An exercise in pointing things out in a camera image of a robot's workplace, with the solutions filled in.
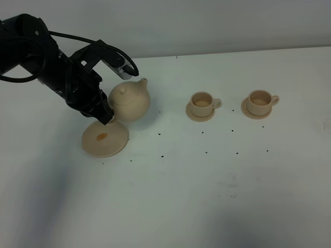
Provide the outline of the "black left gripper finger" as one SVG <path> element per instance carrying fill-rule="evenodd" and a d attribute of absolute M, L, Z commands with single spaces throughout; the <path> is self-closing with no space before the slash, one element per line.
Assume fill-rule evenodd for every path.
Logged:
<path fill-rule="evenodd" d="M 107 125 L 113 119 L 113 116 L 114 112 L 108 105 L 97 107 L 95 118 L 103 125 Z"/>

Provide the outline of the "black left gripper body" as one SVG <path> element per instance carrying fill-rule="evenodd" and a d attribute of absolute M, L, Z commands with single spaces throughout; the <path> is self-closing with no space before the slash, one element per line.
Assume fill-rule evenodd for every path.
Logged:
<path fill-rule="evenodd" d="M 86 117 L 95 118 L 97 107 L 108 105 L 107 96 L 99 88 L 101 76 L 95 71 L 85 71 L 70 57 L 62 55 L 49 62 L 38 81 L 62 97 L 69 107 Z"/>

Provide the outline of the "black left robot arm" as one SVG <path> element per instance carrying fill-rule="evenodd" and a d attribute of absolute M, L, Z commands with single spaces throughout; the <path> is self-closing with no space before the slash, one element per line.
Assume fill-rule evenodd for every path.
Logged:
<path fill-rule="evenodd" d="M 27 83 L 38 80 L 86 117 L 108 124 L 114 112 L 99 88 L 102 78 L 67 57 L 40 18 L 20 14 L 1 21 L 1 80 Z"/>

